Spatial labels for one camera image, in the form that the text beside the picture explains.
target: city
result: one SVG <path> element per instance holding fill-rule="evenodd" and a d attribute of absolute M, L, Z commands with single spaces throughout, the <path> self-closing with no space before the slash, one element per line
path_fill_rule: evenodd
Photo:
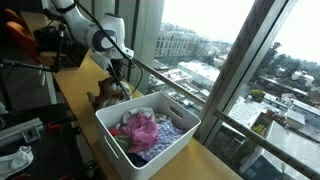
<path fill-rule="evenodd" d="M 203 38 L 193 30 L 162 23 L 153 68 L 206 100 L 231 47 L 230 43 Z M 319 171 L 320 66 L 281 54 L 279 47 L 281 43 L 274 42 L 250 81 L 242 85 L 228 115 L 297 159 L 308 157 L 303 163 Z M 150 76 L 148 91 L 164 92 L 196 115 L 202 109 L 154 76 Z M 245 179 L 257 173 L 271 174 L 270 178 L 281 175 L 307 179 L 226 123 L 209 149 Z"/>

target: sky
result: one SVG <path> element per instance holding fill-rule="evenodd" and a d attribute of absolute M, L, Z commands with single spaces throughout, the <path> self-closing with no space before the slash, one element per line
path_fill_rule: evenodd
<path fill-rule="evenodd" d="M 163 22 L 234 42 L 254 0 L 166 0 Z M 280 53 L 320 63 L 320 0 L 298 0 L 274 41 Z"/>

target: black cable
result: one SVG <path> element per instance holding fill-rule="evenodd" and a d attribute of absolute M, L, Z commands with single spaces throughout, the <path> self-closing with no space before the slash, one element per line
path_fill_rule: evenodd
<path fill-rule="evenodd" d="M 132 61 L 119 47 L 118 45 L 111 39 L 111 37 L 104 31 L 103 27 L 101 26 L 101 24 L 99 23 L 99 21 L 86 9 L 84 8 L 81 3 L 79 2 L 75 2 L 86 14 L 88 14 L 90 16 L 90 18 L 92 19 L 92 21 L 98 26 L 98 28 L 102 31 L 102 33 L 104 34 L 104 36 L 111 42 L 111 44 L 118 50 L 118 52 L 125 58 L 127 59 L 129 62 L 135 63 L 134 61 Z M 131 96 L 138 88 L 138 86 L 140 85 L 141 81 L 142 81 L 142 77 L 143 77 L 143 70 L 141 68 L 141 66 L 137 63 L 135 63 L 139 69 L 140 69 L 140 79 L 136 85 L 136 87 L 134 88 L 134 90 L 132 91 L 132 93 L 130 95 L 128 95 L 126 93 L 126 91 L 124 90 L 124 88 L 122 87 L 121 83 L 119 83 L 120 88 L 122 89 L 122 91 L 127 95 L 127 96 Z M 115 78 L 117 79 L 118 82 L 120 82 L 119 77 L 117 76 L 117 74 L 115 73 Z"/>
<path fill-rule="evenodd" d="M 52 24 L 53 21 L 54 21 L 54 20 L 51 20 L 44 28 L 49 27 L 49 26 Z M 27 52 L 27 50 L 29 50 L 29 48 L 34 47 L 34 46 L 36 45 L 36 43 L 38 42 L 38 39 L 34 38 L 34 42 L 33 42 L 27 49 L 23 49 L 23 51 L 20 53 L 20 55 L 19 55 L 19 57 L 16 59 L 16 61 L 20 61 L 21 58 L 22 58 L 22 56 Z M 14 70 L 14 68 L 15 68 L 15 66 L 12 66 L 12 67 L 11 67 L 10 71 L 8 72 L 8 74 L 6 75 L 6 77 L 4 78 L 4 81 L 7 81 L 7 79 L 8 79 L 9 76 L 11 75 L 12 71 Z"/>

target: white plastic bin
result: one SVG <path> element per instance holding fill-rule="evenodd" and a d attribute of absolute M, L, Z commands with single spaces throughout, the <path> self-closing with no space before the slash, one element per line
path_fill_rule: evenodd
<path fill-rule="evenodd" d="M 146 165 L 136 167 L 127 158 L 125 152 L 122 151 L 107 129 L 121 123 L 125 111 L 146 106 L 151 107 L 155 113 L 167 115 L 172 119 L 175 126 L 182 127 L 187 132 Z M 200 125 L 199 118 L 160 92 L 100 109 L 96 112 L 96 117 L 98 119 L 100 144 L 122 179 L 149 179 L 189 143 Z"/>

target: pink cloth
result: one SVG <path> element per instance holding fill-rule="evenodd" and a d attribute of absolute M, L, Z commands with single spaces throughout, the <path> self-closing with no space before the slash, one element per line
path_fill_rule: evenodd
<path fill-rule="evenodd" d="M 138 153 L 158 141 L 157 124 L 152 121 L 152 116 L 146 117 L 141 112 L 128 119 L 127 125 L 121 128 L 121 133 L 132 138 L 132 146 L 128 153 Z"/>

